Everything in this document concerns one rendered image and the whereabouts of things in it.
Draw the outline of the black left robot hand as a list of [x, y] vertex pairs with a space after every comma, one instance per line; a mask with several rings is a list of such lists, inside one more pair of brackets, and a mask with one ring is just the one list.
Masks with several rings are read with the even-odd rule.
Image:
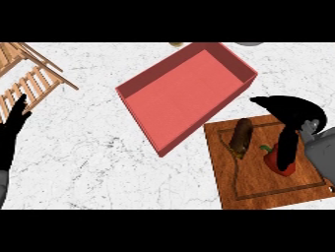
[[26, 107], [25, 100], [26, 95], [22, 94], [12, 107], [6, 122], [0, 123], [0, 170], [4, 171], [9, 170], [12, 165], [16, 136], [31, 116], [29, 112], [23, 112]]

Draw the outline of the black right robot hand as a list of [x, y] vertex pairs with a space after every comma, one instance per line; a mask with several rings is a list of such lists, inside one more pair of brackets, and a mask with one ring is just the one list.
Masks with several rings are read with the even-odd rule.
[[278, 138], [277, 150], [277, 170], [286, 171], [294, 161], [296, 132], [302, 130], [302, 125], [306, 121], [317, 121], [317, 125], [312, 127], [308, 135], [317, 134], [327, 123], [325, 113], [315, 103], [296, 96], [254, 96], [250, 98], [250, 101], [260, 105], [286, 125]]

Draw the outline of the brown wooden cutting board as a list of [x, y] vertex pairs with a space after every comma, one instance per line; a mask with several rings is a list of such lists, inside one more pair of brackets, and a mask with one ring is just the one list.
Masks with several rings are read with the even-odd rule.
[[253, 134], [243, 159], [228, 148], [237, 119], [207, 123], [204, 132], [216, 189], [223, 209], [271, 209], [278, 206], [335, 197], [335, 186], [318, 174], [303, 156], [303, 144], [297, 142], [294, 173], [277, 174], [265, 165], [259, 149], [278, 142], [284, 124], [272, 115], [250, 117]]

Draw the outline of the red cardboard box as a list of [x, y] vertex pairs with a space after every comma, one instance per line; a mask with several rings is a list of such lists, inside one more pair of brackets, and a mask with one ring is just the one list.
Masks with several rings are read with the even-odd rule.
[[219, 42], [194, 42], [117, 86], [145, 138], [164, 156], [241, 95], [257, 72]]

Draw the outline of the red bell pepper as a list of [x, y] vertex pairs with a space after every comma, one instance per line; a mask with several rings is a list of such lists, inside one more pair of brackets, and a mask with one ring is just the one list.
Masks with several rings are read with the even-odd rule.
[[260, 150], [266, 151], [266, 154], [263, 155], [263, 162], [265, 165], [269, 167], [269, 169], [280, 174], [283, 177], [288, 177], [294, 173], [294, 160], [291, 160], [287, 168], [284, 170], [280, 170], [278, 168], [278, 145], [274, 145], [272, 147], [268, 147], [266, 145], [262, 145], [259, 147]]

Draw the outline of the wooden slatted rack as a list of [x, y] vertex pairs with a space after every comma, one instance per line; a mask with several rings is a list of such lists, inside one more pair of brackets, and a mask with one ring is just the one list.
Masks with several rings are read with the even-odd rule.
[[77, 90], [77, 86], [59, 75], [59, 67], [23, 42], [0, 42], [0, 79], [23, 60], [29, 60], [34, 66], [0, 94], [0, 123], [6, 121], [20, 95], [26, 96], [23, 112], [28, 112], [58, 85], [65, 84]]

